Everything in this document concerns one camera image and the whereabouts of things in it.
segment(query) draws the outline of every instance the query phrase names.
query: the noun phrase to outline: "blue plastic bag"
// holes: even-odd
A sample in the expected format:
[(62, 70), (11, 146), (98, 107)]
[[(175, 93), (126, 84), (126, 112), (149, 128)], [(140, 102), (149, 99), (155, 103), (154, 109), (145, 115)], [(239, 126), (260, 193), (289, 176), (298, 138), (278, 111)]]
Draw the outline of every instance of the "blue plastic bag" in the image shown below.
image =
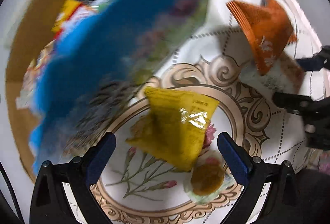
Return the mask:
[(113, 0), (56, 44), (37, 82), (36, 159), (83, 155), (129, 99), (198, 27), (208, 0)]

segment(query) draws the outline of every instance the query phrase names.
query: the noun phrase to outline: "blurred blue packaging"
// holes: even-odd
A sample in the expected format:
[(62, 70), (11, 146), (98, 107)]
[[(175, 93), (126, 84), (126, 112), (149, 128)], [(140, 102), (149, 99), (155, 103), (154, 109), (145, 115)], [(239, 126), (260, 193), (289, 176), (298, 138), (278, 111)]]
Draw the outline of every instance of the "blurred blue packaging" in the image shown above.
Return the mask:
[(113, 0), (55, 45), (37, 81), (37, 174), (83, 155), (134, 93), (205, 20), (208, 0)]

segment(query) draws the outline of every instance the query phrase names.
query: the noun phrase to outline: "yellow plastic wrapper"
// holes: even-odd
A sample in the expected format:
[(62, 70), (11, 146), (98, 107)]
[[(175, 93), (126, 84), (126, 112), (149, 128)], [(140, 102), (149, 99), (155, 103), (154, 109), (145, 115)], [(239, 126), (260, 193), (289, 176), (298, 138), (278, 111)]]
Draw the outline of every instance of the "yellow plastic wrapper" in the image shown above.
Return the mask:
[(132, 126), (126, 141), (183, 171), (202, 150), (206, 128), (219, 101), (195, 92), (147, 87), (150, 112)]

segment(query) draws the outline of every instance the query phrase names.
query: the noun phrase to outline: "white plastic wrapper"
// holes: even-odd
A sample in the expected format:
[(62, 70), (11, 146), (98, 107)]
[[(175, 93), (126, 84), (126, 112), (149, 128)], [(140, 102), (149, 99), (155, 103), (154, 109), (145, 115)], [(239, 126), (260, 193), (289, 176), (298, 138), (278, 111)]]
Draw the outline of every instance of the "white plastic wrapper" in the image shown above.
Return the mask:
[[(204, 165), (206, 163), (215, 163), (217, 161), (219, 163), (219, 166), (221, 166), (221, 168), (223, 168), (224, 160), (223, 160), (220, 152), (207, 151), (202, 156), (198, 157), (195, 167)], [(213, 201), (220, 195), (221, 191), (225, 190), (226, 188), (228, 188), (229, 186), (232, 186), (235, 183), (234, 177), (232, 175), (230, 175), (227, 171), (225, 171), (224, 179), (223, 179), (221, 186), (215, 192), (213, 192), (209, 195), (200, 196), (193, 192), (193, 186), (191, 184), (191, 177), (192, 177), (193, 171), (194, 171), (194, 168), (191, 170), (191, 172), (189, 173), (189, 175), (187, 176), (187, 178), (184, 181), (184, 192), (188, 195), (188, 197), (192, 200), (192, 202), (196, 203), (197, 205), (207, 204), (207, 203)]]

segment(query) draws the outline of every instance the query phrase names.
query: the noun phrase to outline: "brown round snack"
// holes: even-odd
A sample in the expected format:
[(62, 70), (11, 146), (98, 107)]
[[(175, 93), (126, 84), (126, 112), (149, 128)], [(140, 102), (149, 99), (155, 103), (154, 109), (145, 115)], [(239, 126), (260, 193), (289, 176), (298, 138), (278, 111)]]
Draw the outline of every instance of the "brown round snack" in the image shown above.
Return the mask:
[(204, 164), (194, 168), (191, 185), (196, 195), (209, 195), (222, 184), (225, 171), (218, 164)]

